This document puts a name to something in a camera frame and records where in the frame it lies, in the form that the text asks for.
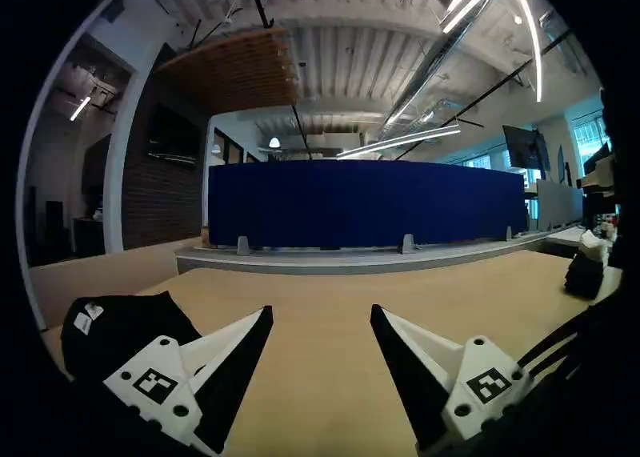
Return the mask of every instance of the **wooden table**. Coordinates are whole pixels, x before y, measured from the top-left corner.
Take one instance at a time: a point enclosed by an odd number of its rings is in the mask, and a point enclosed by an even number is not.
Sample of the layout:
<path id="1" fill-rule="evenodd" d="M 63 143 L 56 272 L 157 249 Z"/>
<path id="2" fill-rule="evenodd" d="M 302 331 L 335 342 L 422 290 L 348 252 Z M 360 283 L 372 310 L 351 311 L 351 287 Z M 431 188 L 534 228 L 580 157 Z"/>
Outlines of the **wooden table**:
<path id="1" fill-rule="evenodd" d="M 207 334 L 266 304 L 274 327 L 228 455 L 415 456 L 415 437 L 369 324 L 372 303 L 459 343 L 484 334 L 519 358 L 586 308 L 562 292 L 568 259 L 518 251 L 383 275 L 195 269 L 167 290 Z M 59 329 L 44 335 L 61 364 Z"/>

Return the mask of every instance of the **wood slat panel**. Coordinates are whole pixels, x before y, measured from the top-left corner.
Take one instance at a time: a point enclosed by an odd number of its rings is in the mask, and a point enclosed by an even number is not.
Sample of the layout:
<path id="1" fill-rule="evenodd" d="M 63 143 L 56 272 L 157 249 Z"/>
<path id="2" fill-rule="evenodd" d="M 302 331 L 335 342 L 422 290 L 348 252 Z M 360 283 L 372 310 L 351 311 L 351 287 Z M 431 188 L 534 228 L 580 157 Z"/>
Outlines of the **wood slat panel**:
<path id="1" fill-rule="evenodd" d="M 295 104 L 295 74 L 283 28 L 208 43 L 161 65 L 155 76 L 211 114 Z"/>

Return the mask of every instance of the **computer monitor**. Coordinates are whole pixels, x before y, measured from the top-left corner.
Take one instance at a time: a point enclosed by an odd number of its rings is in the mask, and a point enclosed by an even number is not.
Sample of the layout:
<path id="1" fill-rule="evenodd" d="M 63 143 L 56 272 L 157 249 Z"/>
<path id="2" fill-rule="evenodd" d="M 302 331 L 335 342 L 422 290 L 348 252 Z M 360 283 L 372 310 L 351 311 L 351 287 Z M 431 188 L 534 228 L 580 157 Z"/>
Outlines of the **computer monitor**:
<path id="1" fill-rule="evenodd" d="M 503 125 L 511 166 L 521 169 L 551 170 L 545 138 L 535 130 Z"/>
<path id="2" fill-rule="evenodd" d="M 589 157 L 589 160 L 585 162 L 584 164 L 585 175 L 590 174 L 595 170 L 595 164 L 598 160 L 605 157 L 609 157 L 609 155 L 611 155 L 611 150 L 609 150 L 609 145 L 605 143 L 603 146 L 600 147 L 600 150 L 598 150 L 595 154 L 591 155 L 591 157 Z"/>

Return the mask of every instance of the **blue partition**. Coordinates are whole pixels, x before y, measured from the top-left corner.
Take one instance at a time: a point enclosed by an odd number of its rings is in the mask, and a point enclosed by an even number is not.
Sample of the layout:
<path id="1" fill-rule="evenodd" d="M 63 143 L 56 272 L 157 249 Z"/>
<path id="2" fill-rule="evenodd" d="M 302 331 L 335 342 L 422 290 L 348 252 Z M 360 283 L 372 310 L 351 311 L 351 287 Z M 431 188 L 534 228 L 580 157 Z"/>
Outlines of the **blue partition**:
<path id="1" fill-rule="evenodd" d="M 437 163 L 261 162 L 209 169 L 210 242 L 395 246 L 504 238 L 524 231 L 520 174 Z"/>

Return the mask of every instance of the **monitor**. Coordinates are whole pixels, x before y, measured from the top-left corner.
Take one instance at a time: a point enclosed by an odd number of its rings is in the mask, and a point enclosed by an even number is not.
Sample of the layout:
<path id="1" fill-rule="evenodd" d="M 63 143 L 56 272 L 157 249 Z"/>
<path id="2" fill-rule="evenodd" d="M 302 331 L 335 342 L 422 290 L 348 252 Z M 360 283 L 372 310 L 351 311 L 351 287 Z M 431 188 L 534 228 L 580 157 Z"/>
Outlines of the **monitor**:
<path id="1" fill-rule="evenodd" d="M 202 132 L 189 120 L 157 105 L 147 128 L 146 152 L 149 156 L 190 166 L 197 163 Z"/>
<path id="2" fill-rule="evenodd" d="M 589 160 L 585 162 L 584 164 L 585 175 L 588 175 L 595 170 L 595 164 L 598 162 L 598 160 L 601 160 L 605 157 L 609 157 L 609 155 L 611 155 L 611 151 L 609 150 L 609 145 L 605 143 L 603 146 L 600 147 L 600 150 L 598 150 L 595 154 L 591 155 L 589 157 Z"/>
<path id="3" fill-rule="evenodd" d="M 540 171 L 551 170 L 549 154 L 542 134 L 507 125 L 503 125 L 502 129 L 505 132 L 511 166 L 521 169 L 540 169 Z"/>

